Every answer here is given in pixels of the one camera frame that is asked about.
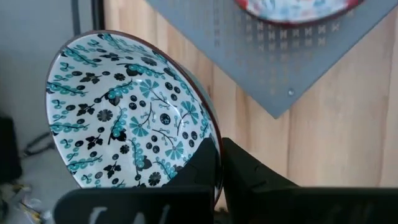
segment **ceramic bowl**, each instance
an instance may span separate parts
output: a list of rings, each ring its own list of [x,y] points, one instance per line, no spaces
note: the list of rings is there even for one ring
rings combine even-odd
[[[66,43],[49,70],[46,107],[58,151],[81,187],[163,186],[204,138],[221,158],[214,107],[198,81],[128,34],[95,31]]]
[[[271,23],[298,25],[333,17],[363,0],[235,0],[248,13]]]

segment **perforated metal panel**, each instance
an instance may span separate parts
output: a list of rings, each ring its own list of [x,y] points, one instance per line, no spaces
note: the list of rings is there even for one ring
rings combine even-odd
[[[234,0],[147,0],[273,117],[279,117],[398,0],[365,0],[334,21],[268,25]]]

